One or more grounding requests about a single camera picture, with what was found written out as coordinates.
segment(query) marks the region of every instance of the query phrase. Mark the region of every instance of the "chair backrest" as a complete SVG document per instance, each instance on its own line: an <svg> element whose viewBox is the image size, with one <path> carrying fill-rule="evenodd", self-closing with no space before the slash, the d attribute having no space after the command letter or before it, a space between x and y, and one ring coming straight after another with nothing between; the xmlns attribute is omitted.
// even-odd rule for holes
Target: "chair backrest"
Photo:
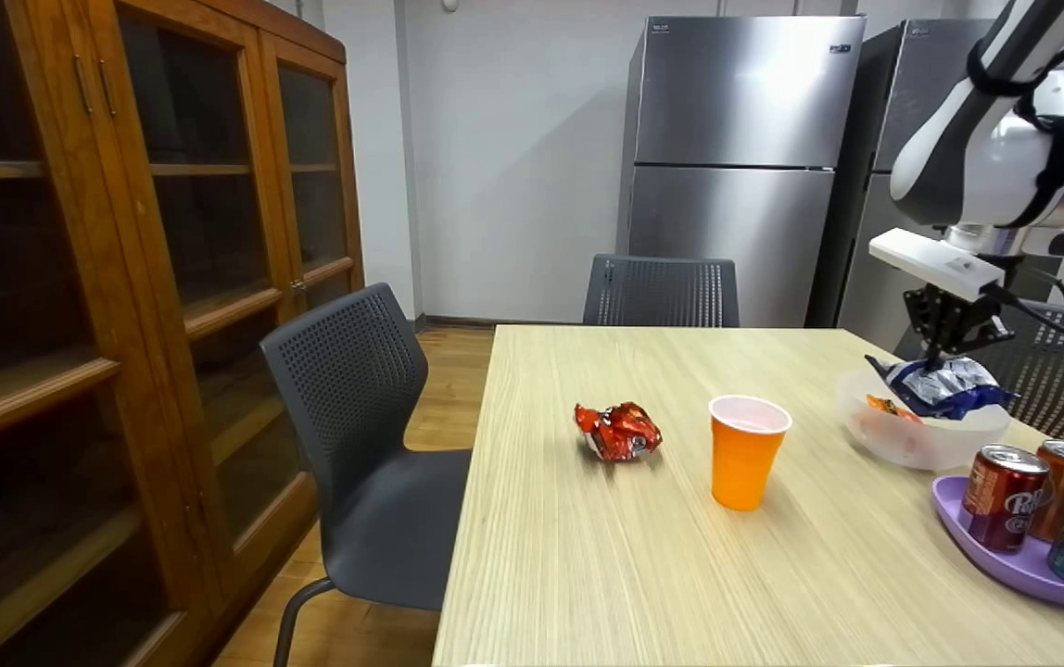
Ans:
<svg viewBox="0 0 1064 667"><path fill-rule="evenodd" d="M1064 322L1059 307L1026 307L1053 322ZM1064 438L1064 335L1039 328L1021 312L1005 312L1005 328L1015 335L1015 342L991 344L975 354L975 360L984 360L1000 385L1021 392L1007 403L1021 424L1046 430L1048 438Z"/></svg>
<svg viewBox="0 0 1064 667"><path fill-rule="evenodd" d="M592 256L585 328L737 328L729 259Z"/></svg>
<svg viewBox="0 0 1064 667"><path fill-rule="evenodd" d="M262 339L262 356L315 475L324 517L388 456L425 382L425 356L388 287L329 301Z"/></svg>

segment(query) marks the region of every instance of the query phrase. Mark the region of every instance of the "white bowl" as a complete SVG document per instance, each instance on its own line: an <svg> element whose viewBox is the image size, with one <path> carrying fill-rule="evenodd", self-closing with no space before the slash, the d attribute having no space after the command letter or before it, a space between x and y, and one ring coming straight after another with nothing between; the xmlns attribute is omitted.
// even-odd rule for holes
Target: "white bowl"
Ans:
<svg viewBox="0 0 1064 667"><path fill-rule="evenodd" d="M875 371L845 375L833 397L858 449L892 469L933 475L970 472L975 453L1000 442L1012 424L999 403L965 419L915 419Z"/></svg>

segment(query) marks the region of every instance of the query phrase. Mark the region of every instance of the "red can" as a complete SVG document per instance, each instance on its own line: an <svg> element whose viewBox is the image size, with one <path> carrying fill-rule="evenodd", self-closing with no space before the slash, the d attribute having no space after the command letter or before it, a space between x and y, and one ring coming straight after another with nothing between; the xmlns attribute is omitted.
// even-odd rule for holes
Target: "red can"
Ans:
<svg viewBox="0 0 1064 667"><path fill-rule="evenodd" d="M1064 534L1064 442L1041 442L1039 459L1048 469L1041 508L1026 539L1059 543Z"/></svg>
<svg viewBox="0 0 1064 667"><path fill-rule="evenodd" d="M1048 469L1026 449L984 444L965 497L968 534L995 554L1021 554L1046 475Z"/></svg>

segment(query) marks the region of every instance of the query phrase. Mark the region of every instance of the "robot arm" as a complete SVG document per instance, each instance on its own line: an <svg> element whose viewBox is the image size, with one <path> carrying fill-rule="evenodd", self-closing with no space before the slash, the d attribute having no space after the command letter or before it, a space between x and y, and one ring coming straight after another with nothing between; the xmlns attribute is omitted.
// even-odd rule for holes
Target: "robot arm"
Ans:
<svg viewBox="0 0 1064 667"><path fill-rule="evenodd" d="M1007 339L999 307L1021 256L1064 256L1064 0L1007 0L970 49L968 77L892 162L905 216L871 256L915 276L905 297L928 360Z"/></svg>

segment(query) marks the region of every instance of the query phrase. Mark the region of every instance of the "gray chair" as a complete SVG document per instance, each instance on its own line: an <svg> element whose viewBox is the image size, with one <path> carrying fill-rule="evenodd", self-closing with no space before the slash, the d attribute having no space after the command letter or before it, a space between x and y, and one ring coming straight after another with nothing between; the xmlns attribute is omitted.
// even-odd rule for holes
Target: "gray chair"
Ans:
<svg viewBox="0 0 1064 667"><path fill-rule="evenodd" d="M1026 301L1030 312L1064 322L1059 307ZM1005 307L1005 328L1015 335L1005 344L970 354L1015 402L1007 412L1048 435L1064 438L1064 335Z"/></svg>
<svg viewBox="0 0 1064 667"><path fill-rule="evenodd" d="M425 356L388 287L329 301L258 349L319 491L328 565L328 577L287 605L274 664L288 659L300 610L328 590L439 611L470 456L403 449Z"/></svg>
<svg viewBox="0 0 1064 667"><path fill-rule="evenodd" d="M729 259L592 256L585 328L737 328Z"/></svg>

